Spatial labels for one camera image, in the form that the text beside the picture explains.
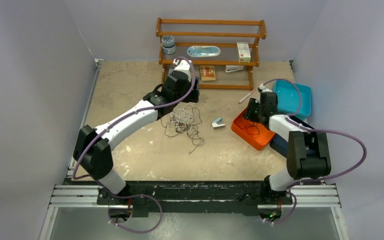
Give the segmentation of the light blue tray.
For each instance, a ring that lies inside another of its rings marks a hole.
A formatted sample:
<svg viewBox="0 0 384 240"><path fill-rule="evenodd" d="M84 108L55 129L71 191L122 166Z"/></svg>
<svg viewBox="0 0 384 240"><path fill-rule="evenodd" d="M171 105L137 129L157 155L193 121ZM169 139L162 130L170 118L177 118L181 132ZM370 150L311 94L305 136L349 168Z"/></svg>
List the light blue tray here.
<svg viewBox="0 0 384 240"><path fill-rule="evenodd" d="M301 95L301 108L295 115L301 120L306 120L310 116L312 110L312 89L309 86L296 84ZM278 98L277 109L284 114L292 114L299 107L299 95L297 90L286 81L276 81L272 91L276 93Z"/></svg>

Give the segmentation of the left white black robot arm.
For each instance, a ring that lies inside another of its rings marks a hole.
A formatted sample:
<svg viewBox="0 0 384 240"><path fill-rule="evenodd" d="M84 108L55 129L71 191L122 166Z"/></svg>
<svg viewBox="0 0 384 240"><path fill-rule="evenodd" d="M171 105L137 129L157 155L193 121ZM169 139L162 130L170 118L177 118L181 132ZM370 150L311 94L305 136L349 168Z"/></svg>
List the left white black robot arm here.
<svg viewBox="0 0 384 240"><path fill-rule="evenodd" d="M112 151L127 137L171 113L180 103L196 103L199 89L193 70L173 70L164 83L147 93L133 108L119 117L92 128L83 126L73 151L77 166L110 192L118 205L129 199L127 183L114 167Z"/></svg>

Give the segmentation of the orange tray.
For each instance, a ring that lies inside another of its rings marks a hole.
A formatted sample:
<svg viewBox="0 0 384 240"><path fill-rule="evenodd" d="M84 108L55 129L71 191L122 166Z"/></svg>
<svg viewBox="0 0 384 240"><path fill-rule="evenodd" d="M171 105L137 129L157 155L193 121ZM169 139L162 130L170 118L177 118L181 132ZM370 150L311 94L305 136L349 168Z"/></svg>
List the orange tray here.
<svg viewBox="0 0 384 240"><path fill-rule="evenodd" d="M231 130L257 151L267 147L275 133L264 125L244 119L244 109L232 122Z"/></svg>

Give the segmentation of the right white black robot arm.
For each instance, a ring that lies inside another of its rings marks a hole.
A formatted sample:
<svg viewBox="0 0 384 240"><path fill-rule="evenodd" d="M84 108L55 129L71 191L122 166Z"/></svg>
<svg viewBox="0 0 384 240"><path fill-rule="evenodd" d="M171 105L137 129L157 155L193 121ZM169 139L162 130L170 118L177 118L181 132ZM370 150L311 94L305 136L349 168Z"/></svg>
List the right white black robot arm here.
<svg viewBox="0 0 384 240"><path fill-rule="evenodd" d="M263 90L251 98L244 119L262 124L287 142L286 167L268 177L260 196L268 204L280 198L281 192L301 179L315 180L331 173L332 165L325 133L314 132L291 116L278 111L278 96Z"/></svg>

